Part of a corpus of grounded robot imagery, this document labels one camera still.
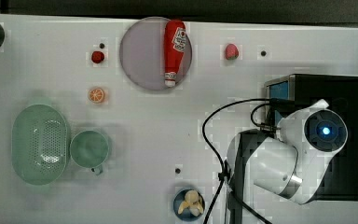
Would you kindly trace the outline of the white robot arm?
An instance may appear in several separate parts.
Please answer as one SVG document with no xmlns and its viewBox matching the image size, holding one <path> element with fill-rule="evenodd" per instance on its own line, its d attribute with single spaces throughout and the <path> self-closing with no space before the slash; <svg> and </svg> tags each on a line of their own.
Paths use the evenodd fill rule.
<svg viewBox="0 0 358 224">
<path fill-rule="evenodd" d="M 259 187 L 297 204 L 309 203 L 330 161 L 345 147 L 348 129 L 324 99 L 282 118 L 272 134 L 237 133 L 225 160 L 229 224 L 269 221 L 255 211 Z"/>
</svg>

